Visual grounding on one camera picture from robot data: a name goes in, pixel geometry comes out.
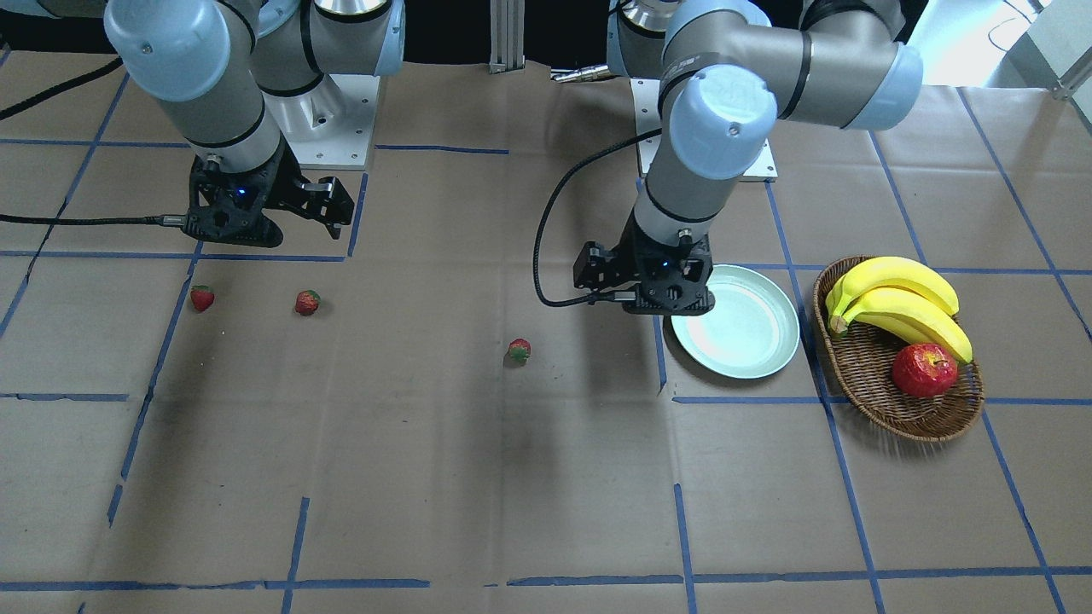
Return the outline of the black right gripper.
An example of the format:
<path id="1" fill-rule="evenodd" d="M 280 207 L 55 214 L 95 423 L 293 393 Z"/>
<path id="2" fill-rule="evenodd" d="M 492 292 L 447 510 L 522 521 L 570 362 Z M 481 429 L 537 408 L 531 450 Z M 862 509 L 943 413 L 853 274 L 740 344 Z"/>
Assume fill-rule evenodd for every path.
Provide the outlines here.
<path id="1" fill-rule="evenodd" d="M 250 172 L 223 172 L 195 156 L 189 175 L 189 209 L 181 229 L 195 240 L 274 248 L 283 241 L 264 209 L 292 212 L 322 224 L 332 240 L 351 225 L 355 199 L 336 177 L 311 182 L 282 141 L 265 163 Z"/>

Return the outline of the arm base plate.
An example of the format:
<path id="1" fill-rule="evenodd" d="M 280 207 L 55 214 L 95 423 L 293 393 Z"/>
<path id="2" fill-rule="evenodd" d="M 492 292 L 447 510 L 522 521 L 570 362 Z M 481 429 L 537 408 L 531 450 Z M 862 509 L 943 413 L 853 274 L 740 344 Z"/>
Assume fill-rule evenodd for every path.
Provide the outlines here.
<path id="1" fill-rule="evenodd" d="M 365 172 L 382 78 L 325 75 L 301 95 L 268 95 L 268 109 L 306 170 Z"/>
<path id="2" fill-rule="evenodd" d="M 630 88 L 633 101 L 633 113 L 636 113 L 636 132 L 643 135 L 645 132 L 658 131 L 658 81 L 644 80 L 644 78 L 631 78 Z M 638 144 L 639 177 L 643 180 L 650 172 L 652 160 L 658 152 L 660 135 L 650 135 Z M 753 160 L 747 170 L 741 174 L 741 182 L 773 182 L 779 177 L 775 156 L 769 140 L 764 141 L 759 155 Z"/>

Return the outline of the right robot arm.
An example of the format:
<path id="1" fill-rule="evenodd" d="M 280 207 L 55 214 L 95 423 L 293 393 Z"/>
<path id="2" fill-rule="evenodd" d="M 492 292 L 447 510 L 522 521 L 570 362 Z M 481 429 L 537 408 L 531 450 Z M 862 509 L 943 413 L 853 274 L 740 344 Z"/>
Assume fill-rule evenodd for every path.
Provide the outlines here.
<path id="1" fill-rule="evenodd" d="M 363 135 L 363 101 L 336 78 L 397 73 L 402 1 L 4 1 L 34 17 L 98 17 L 117 66 L 157 101 L 195 153 L 180 215 L 112 219 L 207 243 L 274 248 L 266 210 L 321 224 L 333 240 L 356 201 L 339 178 L 305 177 L 297 151 Z"/>

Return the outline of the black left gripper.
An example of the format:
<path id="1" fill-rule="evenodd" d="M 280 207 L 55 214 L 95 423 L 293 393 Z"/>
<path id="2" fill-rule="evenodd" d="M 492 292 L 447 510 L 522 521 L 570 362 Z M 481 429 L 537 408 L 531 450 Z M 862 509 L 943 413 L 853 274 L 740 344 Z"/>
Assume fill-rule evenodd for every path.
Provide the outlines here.
<path id="1" fill-rule="evenodd" d="M 707 235 L 693 233 L 670 246 L 653 240 L 630 215 L 613 249 L 587 241 L 573 265 L 573 285 L 594 300 L 624 303 L 638 315 L 698 317 L 713 311 L 715 295 L 707 288 L 713 263 Z"/>

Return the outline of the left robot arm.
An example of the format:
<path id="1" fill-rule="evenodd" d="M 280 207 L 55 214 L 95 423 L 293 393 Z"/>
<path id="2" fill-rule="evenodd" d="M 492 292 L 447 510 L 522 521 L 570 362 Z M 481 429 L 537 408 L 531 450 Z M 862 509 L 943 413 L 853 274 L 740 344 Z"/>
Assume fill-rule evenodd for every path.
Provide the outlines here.
<path id="1" fill-rule="evenodd" d="M 607 66 L 658 81 L 658 151 L 618 244 L 578 253 L 578 303 L 712 310 L 707 234 L 779 119 L 886 130 L 909 115 L 923 62 L 898 39 L 907 14 L 904 1 L 804 1 L 783 27 L 752 1 L 613 1 Z"/>

